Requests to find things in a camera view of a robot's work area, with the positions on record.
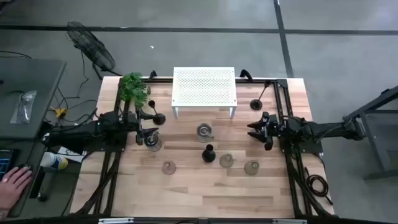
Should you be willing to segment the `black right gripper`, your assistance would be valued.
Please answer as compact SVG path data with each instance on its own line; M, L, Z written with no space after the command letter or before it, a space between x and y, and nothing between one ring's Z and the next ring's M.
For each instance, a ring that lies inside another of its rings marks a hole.
M248 135L260 142L264 142L264 149L270 151L273 148L274 140L273 137L278 137L280 134L280 125L276 114L269 114L263 112L262 118L264 121L256 121L247 125L252 129L262 129L264 127L264 133L257 131L250 131Z

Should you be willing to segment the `medium black candlestick holder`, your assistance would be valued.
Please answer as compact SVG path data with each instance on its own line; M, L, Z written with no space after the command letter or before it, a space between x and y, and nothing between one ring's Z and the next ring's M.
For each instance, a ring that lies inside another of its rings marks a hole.
M149 105L149 107L151 107L151 108L154 110L154 112L155 112L155 115L154 115L154 118L153 118L154 124L156 124L156 125L163 125L163 124L165 123L166 117L165 117L164 114L158 113L158 112L157 112L157 110L156 110L156 108L155 108L155 101L154 101L154 100L149 100L149 101L148 101L148 105Z

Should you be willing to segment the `glass candle jar with tag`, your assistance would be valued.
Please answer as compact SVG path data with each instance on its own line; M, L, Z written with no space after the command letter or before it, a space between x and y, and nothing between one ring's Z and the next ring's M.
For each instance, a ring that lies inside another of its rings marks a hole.
M162 140L157 133L152 133L144 139L144 144L148 150L157 152L162 148Z

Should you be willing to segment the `tall black candlestick holder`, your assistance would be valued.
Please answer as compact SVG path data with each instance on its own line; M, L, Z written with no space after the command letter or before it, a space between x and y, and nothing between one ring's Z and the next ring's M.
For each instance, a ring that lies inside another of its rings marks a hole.
M265 90L271 85L271 83L272 83L272 82L271 82L270 80L266 80L266 81L264 82L264 88L263 88L263 90L262 90L260 96L259 96L257 99L251 100L251 102L250 102L250 107L251 107L252 110L260 110L260 109L262 108L262 101L261 101L261 98L262 98L262 96L263 96Z

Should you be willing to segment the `clear glass candle holder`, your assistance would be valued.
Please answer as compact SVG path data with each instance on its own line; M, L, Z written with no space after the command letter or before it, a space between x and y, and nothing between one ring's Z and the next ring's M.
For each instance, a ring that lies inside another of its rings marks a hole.
M244 171L247 175L256 175L259 171L258 161L247 161L244 165Z
M234 164L234 159L231 154L223 154L220 157L220 166L223 168L230 168Z

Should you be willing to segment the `green label candle jar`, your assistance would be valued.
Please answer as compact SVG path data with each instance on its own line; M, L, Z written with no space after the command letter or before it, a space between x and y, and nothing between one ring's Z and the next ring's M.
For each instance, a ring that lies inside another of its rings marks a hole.
M207 123L202 123L197 127L197 138L200 142L206 143L214 140L212 127Z

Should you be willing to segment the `green leafy plant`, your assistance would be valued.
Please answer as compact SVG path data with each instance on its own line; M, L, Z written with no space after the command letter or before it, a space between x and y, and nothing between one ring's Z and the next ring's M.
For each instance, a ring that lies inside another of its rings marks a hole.
M120 87L120 98L125 102L133 101L136 107L142 108L151 94L151 88L142 80L142 73L132 72L121 80L123 83Z

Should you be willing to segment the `white perforated metal shelf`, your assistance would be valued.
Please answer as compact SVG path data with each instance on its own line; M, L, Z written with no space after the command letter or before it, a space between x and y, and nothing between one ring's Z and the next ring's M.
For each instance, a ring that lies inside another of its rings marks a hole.
M233 67L175 67L171 107L174 118L179 108L227 108L229 117L238 107Z

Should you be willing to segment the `white paper sheet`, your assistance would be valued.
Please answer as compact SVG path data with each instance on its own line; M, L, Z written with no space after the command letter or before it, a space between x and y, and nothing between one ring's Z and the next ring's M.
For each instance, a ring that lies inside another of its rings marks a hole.
M58 154L60 154L61 156L66 157L69 160L72 160L72 161L75 161L75 162L78 162L78 163L82 163L82 161L83 161L84 157L86 156L87 152L83 151L80 154L80 153L73 152L73 151L71 151L71 150L69 150L69 149L67 149L65 147L61 147L58 150Z

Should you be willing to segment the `black floor fan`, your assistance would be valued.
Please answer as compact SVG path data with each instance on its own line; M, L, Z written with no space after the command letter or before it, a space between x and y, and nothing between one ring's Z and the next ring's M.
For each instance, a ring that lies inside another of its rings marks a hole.
M103 79L100 72L121 76L120 73L114 71L116 62L104 43L86 26L77 21L67 22L67 35L74 47L91 61L91 66L100 80Z

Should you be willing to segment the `white yellow wipes bottle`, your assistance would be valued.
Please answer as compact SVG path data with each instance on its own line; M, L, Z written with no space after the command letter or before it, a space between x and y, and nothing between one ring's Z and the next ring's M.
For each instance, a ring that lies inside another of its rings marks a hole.
M42 160L40 162L40 166L54 168L57 170L64 170L68 166L68 160L60 154L44 152Z

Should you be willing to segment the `grey metal stand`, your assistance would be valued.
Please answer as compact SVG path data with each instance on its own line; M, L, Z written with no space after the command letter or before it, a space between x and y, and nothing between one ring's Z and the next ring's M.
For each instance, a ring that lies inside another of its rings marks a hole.
M398 177L398 85L343 117L359 118L379 166L364 180Z

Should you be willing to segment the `grey side table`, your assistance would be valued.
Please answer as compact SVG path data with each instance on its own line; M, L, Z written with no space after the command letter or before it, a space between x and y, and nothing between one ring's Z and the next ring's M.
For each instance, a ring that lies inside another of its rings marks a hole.
M33 139L39 132L66 61L55 59L0 58L0 139ZM21 95L36 92L28 123L11 119Z

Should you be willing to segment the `person's hand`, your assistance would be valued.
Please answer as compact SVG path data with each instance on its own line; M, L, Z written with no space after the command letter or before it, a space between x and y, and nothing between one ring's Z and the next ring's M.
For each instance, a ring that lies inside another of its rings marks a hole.
M6 214L18 202L32 179L30 167L15 167L0 181L0 213Z

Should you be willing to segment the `dark grey desk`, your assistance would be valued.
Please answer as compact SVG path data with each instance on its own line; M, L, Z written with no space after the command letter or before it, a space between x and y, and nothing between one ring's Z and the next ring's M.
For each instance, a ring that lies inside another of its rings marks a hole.
M0 140L0 149L12 149L14 151L14 160L11 164L11 169L27 166L32 171L32 179L22 192L18 202L6 214L0 213L0 218L16 218L24 211L30 193L34 188L35 178L39 171L45 147L38 140Z

